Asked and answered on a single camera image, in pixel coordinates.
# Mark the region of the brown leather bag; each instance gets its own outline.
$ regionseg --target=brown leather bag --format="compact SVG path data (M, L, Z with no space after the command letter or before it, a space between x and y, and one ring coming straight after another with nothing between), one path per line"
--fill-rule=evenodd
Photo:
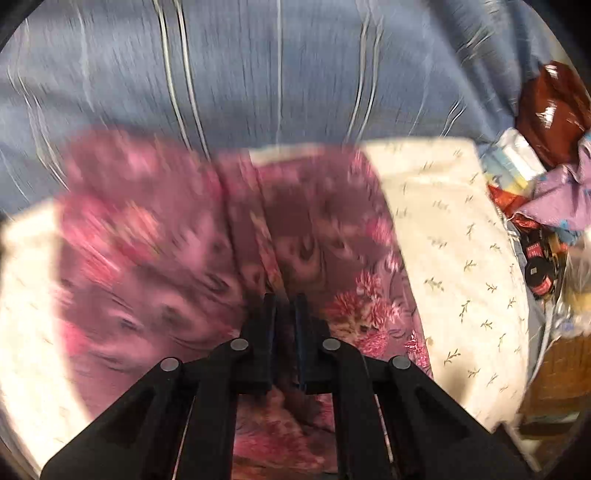
M577 143L591 128L589 97L578 75L557 61L540 67L540 76L523 87L515 127L548 169L577 162Z

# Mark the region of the pink floral blanket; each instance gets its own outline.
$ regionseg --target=pink floral blanket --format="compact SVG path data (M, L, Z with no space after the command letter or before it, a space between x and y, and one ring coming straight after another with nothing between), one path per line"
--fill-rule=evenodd
M244 151L206 163L106 130L72 144L67 174L57 295L93 416L163 357L191 361L236 336L268 291L305 293L336 337L430 373L392 216L361 151L319 147L263 166ZM234 478L336 471L330 397L293 387L287 327L282 341L277 386L241 399Z

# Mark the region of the purple cloth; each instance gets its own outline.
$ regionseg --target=purple cloth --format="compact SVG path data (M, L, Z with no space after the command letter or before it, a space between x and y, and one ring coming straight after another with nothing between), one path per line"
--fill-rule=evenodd
M260 167L246 152L215 160L121 131L70 148L62 334L93 416L161 358L191 361L238 335L266 291L305 293L332 335L376 358L408 355L430 373L392 217L359 150L319 147ZM261 467L249 479L334 472L330 396L294 388L293 337L278 330L277 386L241 398L234 454ZM234 478L245 468L235 462Z
M579 141L579 165L559 165L536 179L532 200L517 212L565 230L591 225L591 132Z

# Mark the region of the clutter pile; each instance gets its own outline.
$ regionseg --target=clutter pile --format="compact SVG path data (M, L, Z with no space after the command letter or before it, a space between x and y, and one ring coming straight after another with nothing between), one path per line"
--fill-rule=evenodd
M552 62L524 85L515 128L481 158L491 199L517 228L525 282L551 337L591 333L591 102Z

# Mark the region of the cream floral fabric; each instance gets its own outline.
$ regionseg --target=cream floral fabric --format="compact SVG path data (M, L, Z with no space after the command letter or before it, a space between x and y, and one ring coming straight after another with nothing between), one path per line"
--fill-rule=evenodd
M427 337L434 379L485 427L525 391L528 304L473 142L372 142Z
M251 158L265 164L293 152L273 148ZM395 220L434 379L484 426L510 420L525 390L527 298L473 144L381 141L365 152ZM39 467L90 421L56 332L58 214L48 202L2 231L0 387Z

